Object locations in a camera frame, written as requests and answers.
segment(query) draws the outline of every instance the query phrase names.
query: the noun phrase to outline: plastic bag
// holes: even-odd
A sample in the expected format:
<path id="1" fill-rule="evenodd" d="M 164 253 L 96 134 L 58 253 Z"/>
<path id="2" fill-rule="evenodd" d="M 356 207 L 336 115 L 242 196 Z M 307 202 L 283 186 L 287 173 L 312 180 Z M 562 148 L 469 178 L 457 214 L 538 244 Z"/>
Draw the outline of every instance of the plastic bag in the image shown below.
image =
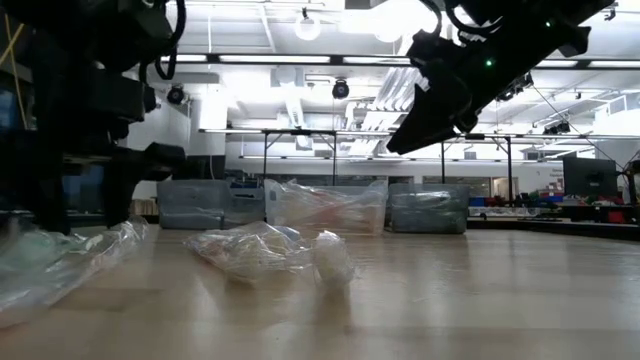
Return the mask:
<path id="1" fill-rule="evenodd" d="M 191 236 L 185 245 L 225 272 L 230 280 L 256 283 L 274 271 L 311 268 L 323 284 L 342 286 L 354 274 L 343 239 L 324 232 L 305 240 L 291 228 L 254 222 Z"/>
<path id="2" fill-rule="evenodd" d="M 143 218 L 83 238 L 10 230 L 0 245 L 0 328 L 30 320 L 147 238 Z"/>
<path id="3" fill-rule="evenodd" d="M 339 234 L 380 235 L 384 230 L 387 185 L 311 187 L 295 180 L 265 181 L 267 221 L 304 234 L 324 230 Z"/>

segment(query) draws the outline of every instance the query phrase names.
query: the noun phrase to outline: ceiling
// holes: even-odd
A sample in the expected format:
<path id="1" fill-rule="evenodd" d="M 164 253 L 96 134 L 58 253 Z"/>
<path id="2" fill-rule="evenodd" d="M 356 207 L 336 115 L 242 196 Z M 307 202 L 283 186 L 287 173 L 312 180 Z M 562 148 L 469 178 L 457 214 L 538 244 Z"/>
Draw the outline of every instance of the ceiling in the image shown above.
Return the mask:
<path id="1" fill-rule="evenodd" d="M 379 40 L 389 39 L 380 34 L 376 36 L 374 32 L 378 30 L 367 26 L 367 23 L 376 23 L 373 20 L 380 20 L 375 16 L 367 18 L 367 14 L 373 14 L 375 9 L 349 10 L 354 2 L 345 3 L 344 0 L 323 3 L 295 1 L 187 1 L 187 27 L 179 51 L 402 55 L 403 49 L 407 47 L 406 39 L 404 44 L 402 38 L 393 42 Z M 602 13 L 587 22 L 593 30 L 589 51 L 584 57 L 640 59 L 640 8 L 634 7 L 633 2 L 621 0 L 618 15 L 613 21 L 605 21 L 606 14 Z M 296 35 L 296 21 L 301 18 L 303 6 L 308 8 L 311 18 L 320 22 L 320 34 L 311 41 L 302 40 Z M 383 19 L 385 28 L 400 26 L 402 22 L 417 21 L 411 20 L 411 15 L 406 13 L 383 13 L 386 16 Z M 168 16 L 170 19 L 175 17 L 175 8 L 169 7 Z M 425 22 L 430 21 L 428 16 L 424 19 Z M 561 55 L 556 53 L 551 56 L 555 57 Z M 179 65 L 176 81 L 180 81 L 185 74 L 219 75 L 229 105 L 229 119 L 245 123 L 247 120 L 255 120 L 253 126 L 260 127 L 259 121 L 273 120 L 278 113 L 286 113 L 291 107 L 287 102 L 291 92 L 277 84 L 273 86 L 274 68 L 275 66 L 268 65 Z M 377 96 L 383 95 L 383 85 L 392 80 L 392 70 L 389 68 L 303 66 L 298 71 L 304 74 L 301 84 L 304 88 L 297 90 L 299 105 L 304 113 L 345 115 L 349 103 L 373 102 Z M 412 97 L 417 75 L 408 73 L 414 69 L 405 71 L 407 73 L 402 77 L 403 83 L 396 86 L 396 99 Z M 304 81 L 309 77 L 318 78 L 318 75 L 325 75 L 327 80 Z M 589 124 L 593 120 L 593 109 L 605 104 L 607 100 L 619 97 L 620 91 L 632 92 L 640 89 L 640 71 L 536 70 L 532 75 L 535 86 L 555 109 L 537 91 L 528 89 L 510 102 L 490 104 L 480 115 L 480 123 L 484 124 L 482 126 L 486 130 L 495 130 L 496 124 L 498 129 L 517 124 L 533 124 L 553 116 L 556 110 L 565 109 L 570 109 L 575 124 Z M 333 81 L 337 77 L 346 78 L 350 86 L 350 96 L 346 100 L 334 100 L 331 96 Z M 198 84 L 186 85 L 186 88 L 197 96 L 205 87 Z"/>

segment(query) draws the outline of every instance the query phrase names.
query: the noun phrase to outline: black cable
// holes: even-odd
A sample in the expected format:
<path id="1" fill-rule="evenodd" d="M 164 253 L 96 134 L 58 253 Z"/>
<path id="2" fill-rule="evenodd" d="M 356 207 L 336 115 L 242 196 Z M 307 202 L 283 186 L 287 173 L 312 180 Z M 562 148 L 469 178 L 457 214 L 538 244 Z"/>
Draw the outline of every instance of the black cable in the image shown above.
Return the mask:
<path id="1" fill-rule="evenodd" d="M 440 12 L 440 8 L 435 2 L 433 2 L 433 0 L 420 0 L 420 2 L 422 2 L 424 6 L 428 7 L 429 10 L 436 15 L 438 24 L 436 25 L 436 29 L 433 31 L 433 34 L 440 35 L 440 32 L 442 32 L 442 12 Z"/>
<path id="2" fill-rule="evenodd" d="M 498 21 L 494 22 L 493 24 L 487 25 L 485 27 L 469 26 L 463 23 L 462 21 L 460 21 L 460 19 L 458 19 L 458 16 L 455 13 L 455 6 L 451 6 L 450 4 L 451 2 L 449 0 L 449 1 L 445 1 L 445 5 L 444 5 L 444 10 L 447 13 L 447 16 L 449 17 L 449 20 L 451 20 L 451 23 L 455 27 L 466 32 L 467 34 L 480 35 L 486 38 L 489 35 L 491 35 L 491 33 L 494 30 L 502 26 L 502 23 L 504 21 L 504 17 L 502 17 L 498 19 Z"/>
<path id="3" fill-rule="evenodd" d="M 165 2 L 163 0 L 156 1 L 154 6 L 165 9 Z M 176 28 L 169 38 L 169 45 L 165 49 L 163 55 L 169 55 L 169 63 L 167 65 L 167 72 L 162 69 L 162 60 L 158 57 L 154 62 L 154 67 L 163 80 L 171 80 L 176 73 L 176 63 L 178 55 L 178 42 L 184 34 L 184 29 L 187 24 L 187 6 L 185 0 L 176 0 L 178 16 L 176 19 Z"/>
<path id="4" fill-rule="evenodd" d="M 544 95 L 542 95 L 542 93 L 540 92 L 540 90 L 538 90 L 538 88 L 537 88 L 537 87 L 535 87 L 535 85 L 532 85 L 531 87 L 532 87 L 532 88 L 534 88 L 534 89 L 536 90 L 536 92 L 540 95 L 540 97 L 542 98 L 542 100 L 544 100 L 544 101 L 545 101 L 545 102 L 546 102 L 546 103 L 551 107 L 551 109 L 553 109 L 553 111 L 555 111 L 555 112 L 556 112 L 556 115 L 560 116 L 563 120 L 565 120 L 565 121 L 567 122 L 567 124 L 569 124 L 569 126 L 571 126 L 571 128 L 572 128 L 575 132 L 577 132 L 580 136 L 583 136 L 583 134 L 582 134 L 582 133 L 580 133 L 580 131 L 578 131 L 578 129 L 576 129 L 576 127 L 575 127 L 575 126 L 573 126 L 573 124 L 571 124 L 571 122 L 569 122 L 569 119 L 566 119 L 564 116 L 562 116 L 562 114 L 560 114 L 560 112 L 556 109 L 556 107 L 555 107 L 555 106 L 553 106 L 553 104 L 551 104 L 551 102 L 549 102 L 549 100 L 547 100 L 547 98 L 546 98 Z M 618 162 L 617 162 L 617 161 L 615 161 L 611 156 L 607 155 L 607 153 L 605 153 L 604 151 L 602 151 L 602 150 L 601 150 L 601 149 L 600 149 L 600 148 L 599 148 L 599 147 L 598 147 L 598 146 L 597 146 L 593 141 L 589 140 L 589 138 L 588 138 L 588 137 L 586 137 L 586 136 L 585 136 L 585 137 L 584 137 L 584 139 L 585 139 L 585 140 L 587 140 L 587 142 L 588 142 L 589 144 L 591 144 L 591 146 L 593 146 L 593 148 L 594 148 L 594 149 L 596 149 L 596 150 L 600 151 L 600 153 L 602 153 L 602 155 L 606 156 L 606 157 L 607 157 L 607 159 L 609 159 L 609 160 L 613 161 L 614 163 L 616 163 L 616 166 L 618 166 L 618 167 L 620 167 L 622 170 L 624 170 L 624 168 L 623 168 L 620 164 L 618 164 Z"/>

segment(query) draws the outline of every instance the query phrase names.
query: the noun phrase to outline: wooden table surface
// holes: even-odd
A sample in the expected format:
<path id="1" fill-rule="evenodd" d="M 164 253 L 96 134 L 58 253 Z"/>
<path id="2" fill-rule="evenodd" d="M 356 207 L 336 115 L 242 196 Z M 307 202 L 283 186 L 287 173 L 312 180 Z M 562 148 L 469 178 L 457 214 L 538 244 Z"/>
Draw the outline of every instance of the wooden table surface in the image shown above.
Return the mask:
<path id="1" fill-rule="evenodd" d="M 225 283 L 186 232 L 24 325 L 0 359 L 640 359 L 640 247 L 516 231 L 348 239 L 344 292 Z"/>

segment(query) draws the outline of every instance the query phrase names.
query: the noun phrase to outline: white wall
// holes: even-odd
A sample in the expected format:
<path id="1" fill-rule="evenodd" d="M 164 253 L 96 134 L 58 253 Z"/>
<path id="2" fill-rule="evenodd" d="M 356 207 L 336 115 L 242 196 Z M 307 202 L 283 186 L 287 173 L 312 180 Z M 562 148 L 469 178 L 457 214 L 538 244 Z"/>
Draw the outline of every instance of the white wall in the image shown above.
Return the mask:
<path id="1" fill-rule="evenodd" d="M 316 141 L 316 148 L 323 147 Z M 440 155 L 440 146 L 434 156 Z M 506 159 L 502 150 L 497 152 L 495 145 L 489 145 L 491 152 L 496 153 L 496 158 Z M 264 144 L 256 142 L 228 142 L 227 143 L 227 169 L 244 170 L 250 174 L 262 174 L 262 159 L 239 159 L 241 149 L 244 155 L 263 155 Z M 310 151 L 295 151 L 293 143 L 275 143 L 269 148 L 269 156 L 313 156 Z M 522 159 L 519 152 L 514 151 L 514 159 Z M 330 160 L 267 160 L 267 174 L 310 174 L 327 175 L 333 172 L 333 163 Z M 422 182 L 422 176 L 441 176 L 441 164 L 439 160 L 426 161 L 338 161 L 338 174 L 340 175 L 383 175 L 383 176 L 413 176 L 418 183 Z M 467 177 L 507 177 L 506 160 L 500 163 L 470 163 L 447 162 L 445 165 L 446 176 Z M 562 176 L 562 163 L 520 163 L 513 164 L 513 176 L 518 178 L 519 191 L 531 192 L 547 189 L 549 183 L 557 182 L 558 176 Z"/>
<path id="2" fill-rule="evenodd" d="M 327 160 L 267 160 L 267 173 L 327 175 L 332 173 L 332 162 Z M 227 168 L 244 170 L 250 174 L 262 174 L 263 161 L 227 157 Z M 422 176 L 440 176 L 439 162 L 347 162 L 338 161 L 339 175 L 413 176 L 417 182 Z M 519 191 L 531 192 L 546 188 L 556 182 L 562 173 L 562 164 L 526 163 L 513 164 L 513 176 L 518 178 Z M 502 163 L 451 163 L 445 165 L 446 176 L 506 177 L 507 164 Z"/>
<path id="3" fill-rule="evenodd" d="M 152 142 L 189 147 L 191 120 L 164 101 L 161 108 L 145 116 L 141 123 L 129 126 L 126 145 L 136 150 L 144 150 Z M 156 196 L 154 181 L 141 181 L 133 193 L 134 199 L 149 199 Z"/>
<path id="4" fill-rule="evenodd" d="M 191 138 L 189 141 L 189 147 L 187 148 L 187 154 L 224 155 L 225 134 L 201 133 L 199 131 L 200 128 L 203 127 L 201 124 L 204 120 L 202 116 L 202 105 L 201 100 L 191 102 Z"/>

